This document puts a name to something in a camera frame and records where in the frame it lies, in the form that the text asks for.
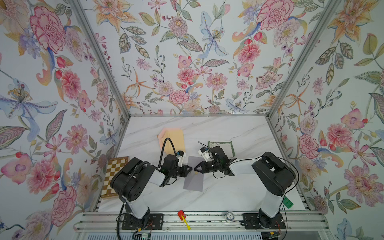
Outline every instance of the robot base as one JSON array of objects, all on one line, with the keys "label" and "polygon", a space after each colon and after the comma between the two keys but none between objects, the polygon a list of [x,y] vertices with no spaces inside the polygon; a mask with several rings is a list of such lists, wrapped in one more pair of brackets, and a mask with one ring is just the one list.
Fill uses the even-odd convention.
[{"label": "robot base", "polygon": [[[152,230],[162,230],[163,228],[163,218],[164,214],[149,214],[148,223],[152,222]],[[144,228],[145,226],[141,226],[140,222],[137,220],[140,219],[135,218],[131,214],[126,214],[124,220],[122,222],[121,229],[122,230],[137,230],[139,228]]]},{"label": "robot base", "polygon": [[261,209],[259,214],[243,214],[243,221],[241,222],[245,229],[285,229],[285,222],[283,216],[279,213],[274,218],[268,218],[263,214]]}]

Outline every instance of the marble table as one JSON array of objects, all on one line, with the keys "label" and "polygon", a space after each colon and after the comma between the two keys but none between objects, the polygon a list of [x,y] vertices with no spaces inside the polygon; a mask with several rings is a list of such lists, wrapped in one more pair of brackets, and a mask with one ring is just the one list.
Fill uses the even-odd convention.
[{"label": "marble table", "polygon": [[[118,157],[137,157],[157,166],[161,151],[157,135],[165,127],[183,130],[188,156],[199,156],[197,151],[201,145],[197,141],[205,144],[208,141],[232,141],[235,158],[257,157],[266,151],[281,157],[266,119],[262,116],[132,117]],[[148,183],[141,195],[153,212],[180,209],[255,211],[261,207],[266,193],[266,188],[256,174],[226,176],[221,179],[214,178],[212,173],[205,174],[202,192],[185,190],[183,185],[184,179],[181,177],[174,184],[163,188]],[[290,191],[287,197],[294,203],[289,210],[305,210],[296,189]],[[118,198],[102,199],[98,211],[118,212],[120,208],[121,201]]]}]

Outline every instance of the floral wallpaper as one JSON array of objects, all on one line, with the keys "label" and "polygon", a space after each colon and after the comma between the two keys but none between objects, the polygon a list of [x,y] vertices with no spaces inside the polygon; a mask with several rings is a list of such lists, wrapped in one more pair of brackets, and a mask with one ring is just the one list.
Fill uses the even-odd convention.
[{"label": "floral wallpaper", "polygon": [[338,240],[384,238],[383,9],[344,0],[272,117],[308,205]]},{"label": "floral wallpaper", "polygon": [[133,115],[199,115],[266,113],[326,1],[81,4]]},{"label": "floral wallpaper", "polygon": [[0,0],[0,33],[0,239],[71,239],[126,119],[66,0]]}]

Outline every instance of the gray paper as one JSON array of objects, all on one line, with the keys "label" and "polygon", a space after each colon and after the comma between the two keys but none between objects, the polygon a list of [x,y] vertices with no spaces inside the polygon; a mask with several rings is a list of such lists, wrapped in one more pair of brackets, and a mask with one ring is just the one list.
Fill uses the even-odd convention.
[{"label": "gray paper", "polygon": [[[205,161],[204,158],[202,157],[188,156],[188,166],[192,168],[196,167],[202,161]],[[190,171],[187,177],[184,179],[183,189],[202,192],[203,181],[204,181],[203,174],[200,172],[195,172],[192,169],[192,171]]]}]

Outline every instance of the yellow handle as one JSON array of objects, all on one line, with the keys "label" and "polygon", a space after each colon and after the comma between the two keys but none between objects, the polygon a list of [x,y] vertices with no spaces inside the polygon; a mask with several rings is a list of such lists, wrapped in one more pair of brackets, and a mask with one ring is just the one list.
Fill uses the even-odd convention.
[{"label": "yellow handle", "polygon": [[185,218],[184,218],[183,216],[181,216],[181,217],[183,218],[183,221],[186,223],[188,230],[191,230],[191,227],[188,225],[188,223],[187,223],[187,221],[185,220]]}]

